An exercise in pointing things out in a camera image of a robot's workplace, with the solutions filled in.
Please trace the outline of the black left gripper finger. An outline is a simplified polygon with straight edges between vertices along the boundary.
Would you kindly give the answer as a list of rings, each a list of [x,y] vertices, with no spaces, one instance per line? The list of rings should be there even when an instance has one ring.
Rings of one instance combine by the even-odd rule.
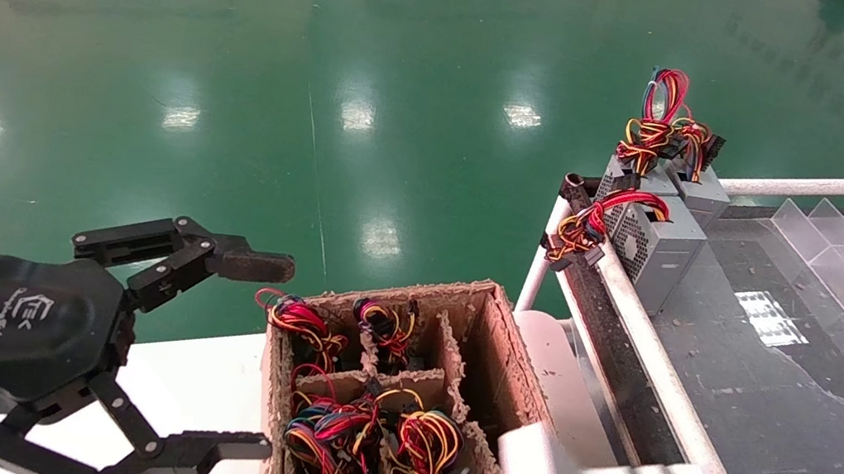
[[[78,232],[74,258],[103,268],[150,262],[126,280],[132,309],[147,313],[213,275],[257,284],[290,281],[291,255],[256,251],[243,236],[210,232],[189,217],[164,218]]]

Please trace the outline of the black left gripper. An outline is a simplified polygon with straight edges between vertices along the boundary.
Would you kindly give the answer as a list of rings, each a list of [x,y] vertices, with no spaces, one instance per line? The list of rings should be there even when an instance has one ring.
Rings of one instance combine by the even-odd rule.
[[[97,468],[28,441],[51,407],[18,405],[0,421],[0,467],[13,474],[210,474],[225,460],[262,461],[263,433],[182,431],[156,435],[117,383],[114,340],[124,288],[95,261],[40,263],[0,255],[0,394],[40,401],[71,387],[96,400],[132,449]]]

